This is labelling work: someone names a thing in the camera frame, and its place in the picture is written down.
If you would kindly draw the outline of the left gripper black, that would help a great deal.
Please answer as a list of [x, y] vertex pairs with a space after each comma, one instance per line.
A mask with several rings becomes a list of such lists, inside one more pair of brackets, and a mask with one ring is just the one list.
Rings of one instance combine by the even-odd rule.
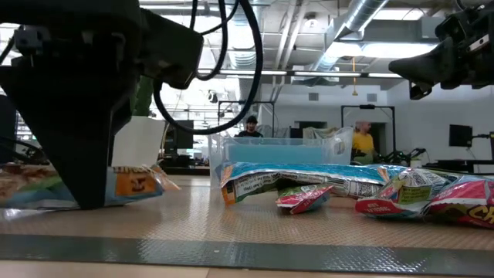
[[113, 139], [130, 121], [136, 71], [176, 89], [195, 78], [204, 38], [140, 6], [138, 0], [2, 0], [1, 20], [41, 29], [34, 45], [93, 45], [115, 38], [109, 71], [3, 67], [1, 87], [82, 209], [103, 207]]

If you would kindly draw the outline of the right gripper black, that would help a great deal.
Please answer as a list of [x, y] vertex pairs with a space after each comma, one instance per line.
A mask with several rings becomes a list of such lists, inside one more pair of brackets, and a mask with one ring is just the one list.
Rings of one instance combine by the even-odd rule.
[[440, 23], [435, 34], [440, 43], [430, 52], [391, 61], [388, 69], [409, 80], [409, 97], [420, 100], [434, 86], [474, 90], [493, 84], [493, 2], [465, 6]]

